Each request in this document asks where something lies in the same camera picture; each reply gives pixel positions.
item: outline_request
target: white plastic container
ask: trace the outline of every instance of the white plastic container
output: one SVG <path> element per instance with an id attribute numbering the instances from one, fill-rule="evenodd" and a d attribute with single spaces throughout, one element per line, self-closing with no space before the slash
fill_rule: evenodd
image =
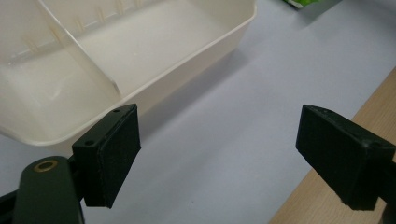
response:
<path id="1" fill-rule="evenodd" d="M 114 107 L 142 115 L 236 48 L 255 0 L 2 0 L 0 132 L 70 148 Z"/>

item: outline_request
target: black plastic block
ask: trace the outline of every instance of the black plastic block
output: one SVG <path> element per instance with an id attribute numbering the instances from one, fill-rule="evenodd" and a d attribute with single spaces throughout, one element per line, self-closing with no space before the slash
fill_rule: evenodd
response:
<path id="1" fill-rule="evenodd" d="M 109 112 L 77 140 L 73 153 L 87 206 L 113 205 L 139 150 L 136 105 Z"/>

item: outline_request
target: plastic tray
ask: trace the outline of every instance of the plastic tray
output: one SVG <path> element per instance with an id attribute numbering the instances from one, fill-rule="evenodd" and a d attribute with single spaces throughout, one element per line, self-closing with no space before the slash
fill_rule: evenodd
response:
<path id="1" fill-rule="evenodd" d="M 70 148 L 111 109 L 139 114 L 236 48 L 254 0 L 3 0 L 0 132 Z"/>

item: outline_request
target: metal ring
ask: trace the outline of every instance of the metal ring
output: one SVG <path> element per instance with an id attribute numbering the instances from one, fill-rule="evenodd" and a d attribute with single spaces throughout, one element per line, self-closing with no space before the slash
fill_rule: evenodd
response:
<path id="1" fill-rule="evenodd" d="M 52 170 L 53 168 L 55 168 L 55 166 L 58 165 L 58 162 L 55 160 L 51 160 L 51 161 L 42 161 L 39 164 L 37 164 L 34 168 L 34 170 L 38 173 L 43 173 L 43 172 L 47 172 L 49 170 Z"/>

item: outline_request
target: screw hole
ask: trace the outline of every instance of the screw hole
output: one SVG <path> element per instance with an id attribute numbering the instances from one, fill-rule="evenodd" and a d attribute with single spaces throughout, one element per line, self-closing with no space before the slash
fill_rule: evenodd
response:
<path id="1" fill-rule="evenodd" d="M 85 146 L 88 147 L 88 146 L 92 146 L 94 143 L 95 143 L 94 141 L 90 140 L 90 141 L 86 141 L 84 144 Z"/>

